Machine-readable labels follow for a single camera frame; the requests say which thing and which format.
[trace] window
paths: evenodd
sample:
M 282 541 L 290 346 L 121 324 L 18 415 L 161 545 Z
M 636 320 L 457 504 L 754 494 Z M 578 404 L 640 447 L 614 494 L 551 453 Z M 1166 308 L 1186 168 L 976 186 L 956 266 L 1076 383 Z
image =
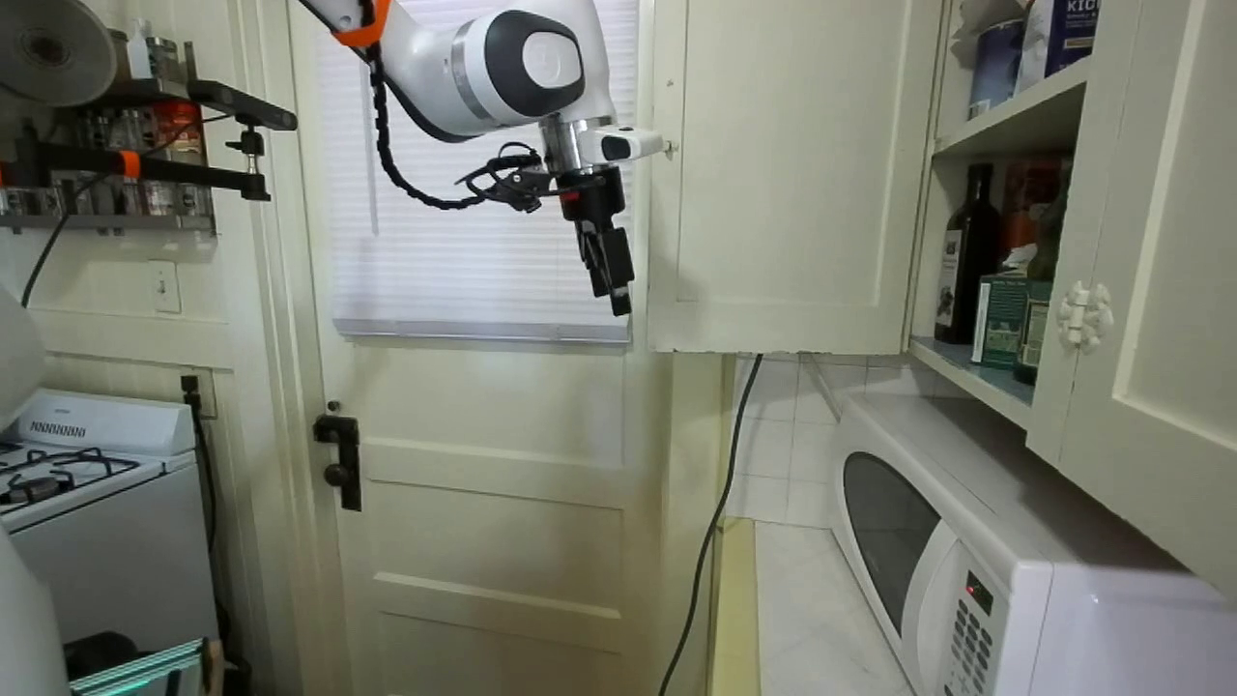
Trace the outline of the window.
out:
M 415 0 L 424 28 L 461 28 L 496 0 Z M 620 121 L 635 115 L 636 5 L 594 0 L 611 50 Z M 478 205 L 435 213 L 393 190 L 373 159 L 368 65 L 348 50 L 324 50 L 318 65 L 318 121 L 330 208 L 330 294 L 344 337 L 466 337 L 466 340 L 578 340 L 627 346 L 627 320 L 605 298 L 592 298 L 574 250 L 574 230 L 556 201 L 541 213 Z M 541 151 L 538 129 L 498 132 L 470 144 L 421 137 L 389 102 L 389 151 L 404 178 L 430 195 L 451 186 L 504 144 Z

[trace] cabinet knob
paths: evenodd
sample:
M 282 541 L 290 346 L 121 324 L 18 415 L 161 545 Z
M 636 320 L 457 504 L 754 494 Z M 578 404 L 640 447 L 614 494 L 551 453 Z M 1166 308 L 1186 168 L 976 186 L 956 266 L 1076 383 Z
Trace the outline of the cabinet knob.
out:
M 1059 340 L 1072 351 L 1081 347 L 1101 347 L 1109 329 L 1116 324 L 1112 312 L 1112 290 L 1104 281 L 1099 281 L 1092 290 L 1085 290 L 1081 281 L 1076 281 L 1056 312 L 1059 320 Z

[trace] white cabinet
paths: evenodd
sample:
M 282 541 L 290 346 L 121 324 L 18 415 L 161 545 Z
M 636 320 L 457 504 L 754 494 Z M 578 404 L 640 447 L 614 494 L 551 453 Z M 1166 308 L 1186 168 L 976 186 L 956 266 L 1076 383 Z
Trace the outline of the white cabinet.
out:
M 939 0 L 657 0 L 654 346 L 906 347 Z
M 657 5 L 654 340 L 909 351 L 1237 601 L 1237 5 L 1104 0 L 1085 62 L 965 121 L 975 5 Z M 1034 388 L 930 340 L 965 168 L 1029 151 L 1076 163 Z M 1112 324 L 1072 346 L 1085 298 Z
M 1104 22 L 1080 230 L 1116 324 L 1076 358 L 1056 459 L 1237 597 L 1237 5 L 1112 5 Z

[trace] white microwave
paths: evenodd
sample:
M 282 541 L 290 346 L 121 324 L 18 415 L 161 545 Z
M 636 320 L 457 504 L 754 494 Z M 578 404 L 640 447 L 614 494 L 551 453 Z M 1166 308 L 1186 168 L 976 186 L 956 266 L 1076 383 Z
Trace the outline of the white microwave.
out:
M 921 696 L 1234 696 L 1237 612 L 965 407 L 862 396 L 835 538 Z

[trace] black cable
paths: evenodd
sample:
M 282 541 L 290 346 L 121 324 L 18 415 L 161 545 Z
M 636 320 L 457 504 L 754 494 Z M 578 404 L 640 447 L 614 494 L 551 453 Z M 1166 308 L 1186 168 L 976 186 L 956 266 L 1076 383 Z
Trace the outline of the black cable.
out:
M 667 664 L 666 664 L 666 677 L 662 677 L 662 688 L 657 688 L 662 696 L 667 692 L 667 682 L 674 682 L 674 674 L 680 670 L 680 656 L 683 656 L 689 637 L 692 637 L 708 549 L 712 549 L 712 541 L 715 541 L 715 534 L 720 534 L 720 522 L 721 522 L 721 514 L 726 514 L 726 498 L 729 498 L 729 487 L 734 487 L 734 468 L 739 468 L 742 415 L 746 415 L 746 404 L 751 404 L 751 388 L 754 388 L 759 374 L 761 374 L 761 364 L 765 364 L 765 357 L 759 357 L 759 358 L 751 364 L 751 370 L 746 370 L 746 388 L 742 388 L 742 397 L 739 397 L 739 411 L 734 411 L 734 424 L 729 424 L 726 483 L 721 483 L 721 494 L 720 494 L 720 504 L 715 504 L 715 512 L 712 512 L 712 518 L 708 518 L 708 525 L 702 525 L 702 538 L 701 538 L 696 576 L 692 576 L 692 601 L 689 601 L 689 617 L 683 617 L 680 641 L 678 641 L 678 648 L 674 648 L 674 656 L 667 656 Z
M 201 129 L 201 123 L 218 123 L 218 121 L 228 121 L 228 115 L 208 115 L 208 121 L 185 123 L 185 129 L 170 132 L 161 144 L 156 144 L 151 151 L 167 151 L 167 148 L 175 148 L 185 132 L 193 132 L 193 129 Z M 107 175 L 99 172 L 98 178 L 89 178 L 80 190 L 72 190 L 72 195 L 65 199 L 65 213 L 55 221 L 49 241 L 42 242 L 38 263 L 36 263 L 27 288 L 23 288 L 23 306 L 32 306 L 42 266 L 45 266 L 55 242 L 62 241 L 62 233 L 68 230 L 68 221 L 72 221 L 72 213 L 78 213 L 78 199 L 89 195 L 91 186 L 99 186 L 104 178 L 107 178 Z
M 185 407 L 188 407 L 188 419 L 193 419 L 193 436 L 196 436 L 206 545 L 218 549 L 218 538 L 221 538 L 221 483 L 218 483 L 218 455 L 212 455 L 208 436 L 206 436 L 196 374 L 183 374 L 183 396 L 185 396 Z
M 372 0 L 361 0 L 361 19 L 363 22 L 373 22 L 373 5 Z M 384 65 L 384 41 L 373 41 L 368 53 L 372 62 L 372 89 L 373 89 L 373 151 L 377 151 L 377 163 L 389 178 L 389 186 L 398 186 L 402 195 L 411 195 L 415 201 L 430 205 L 430 208 L 470 208 L 470 205 L 484 205 L 488 199 L 484 195 L 470 195 L 470 199 L 461 199 L 461 201 L 444 201 L 444 199 L 434 199 L 424 190 L 419 190 L 393 163 L 389 156 L 389 110 L 388 110 L 388 65 Z
M 65 213 L 55 221 L 49 241 L 42 242 L 38 263 L 36 263 L 27 288 L 23 288 L 23 306 L 32 306 L 42 266 L 45 266 L 55 242 L 62 241 L 62 233 L 68 230 L 72 208 L 78 208 L 78 199 L 80 199 L 86 190 L 91 190 L 98 183 L 104 183 L 104 178 L 107 178 L 107 175 L 98 175 L 98 178 L 89 178 L 86 186 L 78 186 L 78 190 L 65 199 Z

